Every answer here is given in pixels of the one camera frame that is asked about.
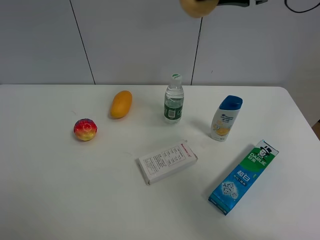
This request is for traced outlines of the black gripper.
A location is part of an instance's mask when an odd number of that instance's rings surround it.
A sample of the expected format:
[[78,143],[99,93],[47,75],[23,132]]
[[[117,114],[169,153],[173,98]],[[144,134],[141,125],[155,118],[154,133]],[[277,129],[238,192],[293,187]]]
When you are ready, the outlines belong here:
[[[255,5],[267,3],[268,0],[254,0]],[[219,0],[217,6],[249,7],[250,0]]]

